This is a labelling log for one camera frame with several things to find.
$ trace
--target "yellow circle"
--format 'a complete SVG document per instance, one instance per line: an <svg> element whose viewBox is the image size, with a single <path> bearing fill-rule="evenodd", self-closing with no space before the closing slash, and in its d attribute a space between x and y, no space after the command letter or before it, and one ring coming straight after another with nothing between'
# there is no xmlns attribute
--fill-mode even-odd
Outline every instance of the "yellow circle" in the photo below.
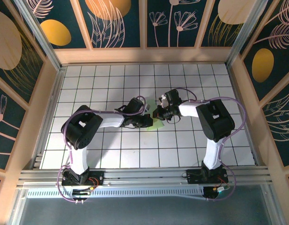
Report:
<svg viewBox="0 0 289 225"><path fill-rule="evenodd" d="M49 42L54 45L64 46L71 41L69 30L57 20L45 20L40 26Z"/></svg>
<svg viewBox="0 0 289 225"><path fill-rule="evenodd" d="M244 23L256 0L220 0L218 16L227 24Z"/></svg>
<svg viewBox="0 0 289 225"><path fill-rule="evenodd" d="M21 35L9 17L0 12L0 68L14 69L21 56Z"/></svg>
<svg viewBox="0 0 289 225"><path fill-rule="evenodd" d="M256 82L264 82L274 67L274 55L266 48L257 51L252 61L252 76Z"/></svg>
<svg viewBox="0 0 289 225"><path fill-rule="evenodd" d="M104 20L114 19L111 16L112 6L115 10L118 8L122 17L124 17L131 8L131 0L85 0L85 2L95 16Z"/></svg>

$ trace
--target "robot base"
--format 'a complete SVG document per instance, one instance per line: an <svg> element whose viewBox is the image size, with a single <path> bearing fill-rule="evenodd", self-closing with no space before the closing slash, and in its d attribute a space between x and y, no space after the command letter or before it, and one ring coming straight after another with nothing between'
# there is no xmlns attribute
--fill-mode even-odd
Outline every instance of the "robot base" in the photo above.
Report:
<svg viewBox="0 0 289 225"><path fill-rule="evenodd" d="M81 175L77 175L70 169L64 170L62 174L62 186L93 186L89 178L96 178L99 182L98 186L103 185L104 182L104 171L90 171L89 168Z"/></svg>
<svg viewBox="0 0 289 225"><path fill-rule="evenodd" d="M218 179L218 176L224 180L224 182L229 182L225 169L221 169L216 175L211 177L204 176L201 170L202 169L186 170L188 184L220 184L221 181Z"/></svg>

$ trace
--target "floor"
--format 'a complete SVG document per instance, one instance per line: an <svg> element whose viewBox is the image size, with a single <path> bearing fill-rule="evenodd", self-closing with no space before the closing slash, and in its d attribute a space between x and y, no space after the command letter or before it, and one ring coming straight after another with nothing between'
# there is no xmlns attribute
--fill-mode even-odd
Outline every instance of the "floor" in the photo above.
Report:
<svg viewBox="0 0 289 225"><path fill-rule="evenodd" d="M159 64L67 67L40 169L59 169L68 162L61 126L81 105L114 110L138 95L155 101L172 88L187 87L198 99L234 98L224 64ZM183 100L191 98L179 90ZM223 101L236 128L242 123L237 104ZM207 138L198 118L182 117L176 124L147 131L108 127L100 129L88 146L90 168L147 168L200 166ZM222 161L254 165L249 142L241 130L226 142Z"/></svg>

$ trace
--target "ventilation grille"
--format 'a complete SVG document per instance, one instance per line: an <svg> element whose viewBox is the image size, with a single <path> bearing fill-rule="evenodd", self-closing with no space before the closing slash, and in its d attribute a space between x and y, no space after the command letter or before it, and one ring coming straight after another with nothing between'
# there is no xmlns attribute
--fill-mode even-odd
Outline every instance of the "ventilation grille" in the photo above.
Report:
<svg viewBox="0 0 289 225"><path fill-rule="evenodd" d="M70 197L71 191L62 191ZM203 187L154 187L154 188L100 188L91 193L90 197L153 197L172 195L203 195ZM30 189L28 198L61 198L56 188Z"/></svg>

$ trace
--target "green sponge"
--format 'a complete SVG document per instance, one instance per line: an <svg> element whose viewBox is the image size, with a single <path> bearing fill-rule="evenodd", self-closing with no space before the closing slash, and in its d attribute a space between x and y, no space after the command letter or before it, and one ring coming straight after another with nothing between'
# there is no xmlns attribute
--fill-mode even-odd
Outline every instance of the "green sponge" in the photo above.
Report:
<svg viewBox="0 0 289 225"><path fill-rule="evenodd" d="M146 104L150 106L149 110L145 114L150 114L150 117L153 115L153 111L157 108L156 102L154 99L149 99L146 101ZM153 126L148 127L147 131L155 130L164 127L164 124L161 120L153 119Z"/></svg>

